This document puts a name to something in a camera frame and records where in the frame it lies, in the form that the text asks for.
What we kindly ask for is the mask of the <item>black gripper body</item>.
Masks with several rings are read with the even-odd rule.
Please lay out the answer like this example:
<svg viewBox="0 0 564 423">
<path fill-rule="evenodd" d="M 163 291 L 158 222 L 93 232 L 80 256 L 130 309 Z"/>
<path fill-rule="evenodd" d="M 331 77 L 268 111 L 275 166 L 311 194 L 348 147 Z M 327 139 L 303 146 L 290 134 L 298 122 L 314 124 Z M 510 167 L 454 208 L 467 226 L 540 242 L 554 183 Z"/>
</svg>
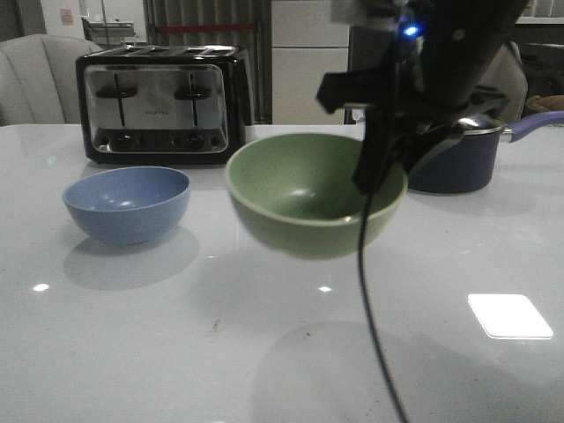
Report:
<svg viewBox="0 0 564 423">
<path fill-rule="evenodd" d="M 417 121 L 452 125 L 461 117 L 498 117 L 508 104 L 480 85 L 510 29 L 507 26 L 421 26 L 398 35 L 378 65 L 323 76 L 316 98 L 332 114 L 340 108 L 387 109 L 398 126 Z"/>
</svg>

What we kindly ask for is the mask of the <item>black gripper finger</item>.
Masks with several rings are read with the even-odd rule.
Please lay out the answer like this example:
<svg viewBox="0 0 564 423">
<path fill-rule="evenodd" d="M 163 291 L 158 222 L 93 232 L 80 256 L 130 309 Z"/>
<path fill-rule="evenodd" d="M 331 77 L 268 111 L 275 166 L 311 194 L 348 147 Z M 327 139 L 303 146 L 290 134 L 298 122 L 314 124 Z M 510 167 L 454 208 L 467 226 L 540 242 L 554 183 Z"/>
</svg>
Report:
<svg viewBox="0 0 564 423">
<path fill-rule="evenodd" d="M 407 187 L 406 172 L 398 160 L 395 119 L 391 111 L 376 107 L 365 111 L 365 132 L 352 181 L 361 194 L 375 194 L 393 171 Z"/>
<path fill-rule="evenodd" d="M 403 168 L 408 176 L 417 173 L 428 162 L 456 145 L 463 133 L 449 125 L 438 125 L 427 132 L 403 141 Z"/>
</svg>

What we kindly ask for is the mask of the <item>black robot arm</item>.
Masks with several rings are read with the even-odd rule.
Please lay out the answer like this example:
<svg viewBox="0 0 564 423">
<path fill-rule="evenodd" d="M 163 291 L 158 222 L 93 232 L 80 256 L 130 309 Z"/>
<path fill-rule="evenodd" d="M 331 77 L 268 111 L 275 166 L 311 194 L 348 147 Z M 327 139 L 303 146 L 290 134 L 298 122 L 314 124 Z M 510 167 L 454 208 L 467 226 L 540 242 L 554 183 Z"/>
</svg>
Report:
<svg viewBox="0 0 564 423">
<path fill-rule="evenodd" d="M 360 192 L 375 193 L 395 165 L 421 192 L 473 192 L 490 182 L 500 132 L 486 120 L 508 98 L 480 79 L 523 8 L 522 1 L 332 3 L 334 21 L 387 38 L 372 66 L 326 74 L 316 95 L 328 112 L 364 111 L 352 176 Z"/>
</svg>

